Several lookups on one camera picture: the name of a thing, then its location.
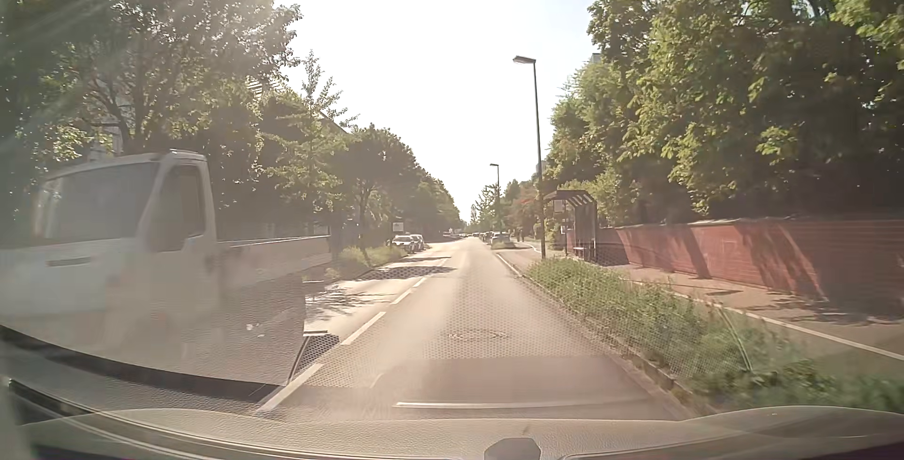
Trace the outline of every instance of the windshield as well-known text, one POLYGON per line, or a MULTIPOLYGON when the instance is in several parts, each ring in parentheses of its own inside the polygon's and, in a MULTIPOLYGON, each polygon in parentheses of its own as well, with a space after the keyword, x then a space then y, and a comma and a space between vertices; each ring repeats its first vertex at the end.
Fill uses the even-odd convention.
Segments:
POLYGON ((43 181, 34 194, 31 242, 50 245, 135 235, 157 166, 133 163, 43 181))
POLYGON ((0 0, 0 169, 66 406, 904 416, 904 0, 0 0))

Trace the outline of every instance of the curb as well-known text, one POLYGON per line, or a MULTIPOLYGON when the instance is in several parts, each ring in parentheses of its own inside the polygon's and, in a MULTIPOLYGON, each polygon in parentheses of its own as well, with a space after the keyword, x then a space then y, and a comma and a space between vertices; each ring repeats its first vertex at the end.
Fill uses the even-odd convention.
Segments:
POLYGON ((533 278, 530 278, 526 274, 519 271, 518 268, 516 268, 514 265, 509 264, 509 266, 514 270, 515 274, 540 289, 545 297, 552 300, 555 304, 559 305, 559 307, 564 312, 583 324, 593 334, 593 336, 601 339, 606 339, 609 342, 614 343, 616 350, 621 353, 622 359, 631 362, 631 364, 634 365, 635 368, 643 372, 660 389, 674 396, 674 398, 678 400, 678 402, 681 403, 684 408, 687 408, 700 416, 711 416, 713 414, 719 413, 716 408, 712 407, 712 405, 710 405, 709 402, 706 401, 706 398, 697 395, 689 388, 685 387, 683 384, 678 382, 674 378, 674 376, 657 367, 653 362, 650 362, 649 360, 641 356, 636 350, 628 346, 620 338, 602 332, 598 327, 598 324, 596 324, 593 319, 582 317, 572 312, 566 304, 562 303, 562 301, 557 296, 549 292, 546 287, 541 285, 533 278))

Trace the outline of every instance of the white truck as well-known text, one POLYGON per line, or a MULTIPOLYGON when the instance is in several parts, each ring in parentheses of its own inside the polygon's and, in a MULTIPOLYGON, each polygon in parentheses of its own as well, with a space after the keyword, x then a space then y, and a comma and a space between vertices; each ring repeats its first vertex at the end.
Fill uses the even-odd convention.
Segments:
POLYGON ((206 158, 185 151, 75 165, 37 189, 30 232, 0 249, 4 332, 128 366, 286 383, 328 236, 218 241, 206 158))

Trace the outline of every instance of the sky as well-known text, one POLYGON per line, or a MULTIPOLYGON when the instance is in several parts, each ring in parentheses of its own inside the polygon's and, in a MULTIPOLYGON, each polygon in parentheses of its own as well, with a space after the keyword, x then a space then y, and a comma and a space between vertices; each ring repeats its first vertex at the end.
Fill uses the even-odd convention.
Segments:
MULTIPOLYGON (((278 0, 299 4, 296 55, 313 50, 356 123, 389 128, 448 189, 463 220, 499 164, 504 183, 537 164, 530 65, 537 60, 541 147, 561 86, 595 51, 594 0, 278 0)), ((303 68, 286 71, 299 89, 303 68)))

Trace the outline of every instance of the street lamp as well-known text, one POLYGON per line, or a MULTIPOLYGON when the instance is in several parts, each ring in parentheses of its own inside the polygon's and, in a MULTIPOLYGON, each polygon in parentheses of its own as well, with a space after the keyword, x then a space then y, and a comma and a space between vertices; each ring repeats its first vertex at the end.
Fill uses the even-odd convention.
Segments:
POLYGON ((515 56, 513 61, 533 67, 533 109, 537 114, 537 194, 540 195, 540 258, 546 258, 546 215, 543 212, 543 156, 540 152, 540 100, 537 97, 537 60, 515 56))
POLYGON ((499 164, 491 163, 490 167, 496 167, 496 226, 502 231, 503 226, 499 218, 499 164))

